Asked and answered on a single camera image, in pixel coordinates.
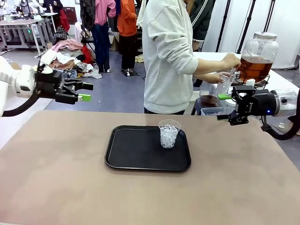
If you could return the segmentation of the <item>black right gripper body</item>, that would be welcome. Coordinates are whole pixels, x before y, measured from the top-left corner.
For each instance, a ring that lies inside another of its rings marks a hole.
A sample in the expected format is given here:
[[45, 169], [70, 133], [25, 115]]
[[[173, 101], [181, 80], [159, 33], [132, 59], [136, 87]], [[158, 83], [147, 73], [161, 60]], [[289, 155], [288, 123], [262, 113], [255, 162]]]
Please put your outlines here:
[[247, 94], [243, 97], [245, 112], [247, 115], [267, 116], [275, 115], [277, 101], [272, 92]]

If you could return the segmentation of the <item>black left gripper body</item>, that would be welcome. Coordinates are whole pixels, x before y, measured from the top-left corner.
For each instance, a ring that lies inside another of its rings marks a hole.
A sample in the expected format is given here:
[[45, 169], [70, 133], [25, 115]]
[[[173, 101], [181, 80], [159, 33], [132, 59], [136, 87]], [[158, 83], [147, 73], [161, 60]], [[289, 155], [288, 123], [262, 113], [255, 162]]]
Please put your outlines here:
[[62, 83], [62, 73], [58, 70], [53, 70], [49, 74], [45, 74], [41, 71], [35, 73], [36, 87], [35, 94], [36, 98], [47, 98], [54, 99], [56, 102], [61, 101], [59, 95], [60, 85]]

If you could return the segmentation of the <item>person's left hand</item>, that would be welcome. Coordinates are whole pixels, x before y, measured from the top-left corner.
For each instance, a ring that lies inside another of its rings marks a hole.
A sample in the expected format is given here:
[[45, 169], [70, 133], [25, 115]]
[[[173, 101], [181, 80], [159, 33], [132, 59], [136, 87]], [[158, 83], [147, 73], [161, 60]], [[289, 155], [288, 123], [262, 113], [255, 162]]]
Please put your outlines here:
[[218, 83], [224, 83], [224, 78], [223, 76], [227, 76], [227, 73], [215, 73], [215, 74], [210, 74], [209, 75], [209, 83], [211, 84], [218, 84]]

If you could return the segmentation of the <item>person's right hand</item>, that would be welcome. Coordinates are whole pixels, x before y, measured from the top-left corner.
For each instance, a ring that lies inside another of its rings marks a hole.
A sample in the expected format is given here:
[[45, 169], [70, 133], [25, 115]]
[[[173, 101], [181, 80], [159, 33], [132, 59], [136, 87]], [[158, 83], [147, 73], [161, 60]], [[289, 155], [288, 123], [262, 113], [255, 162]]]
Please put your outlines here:
[[222, 67], [225, 70], [239, 68], [241, 65], [240, 59], [234, 53], [228, 53], [221, 61], [223, 63]]

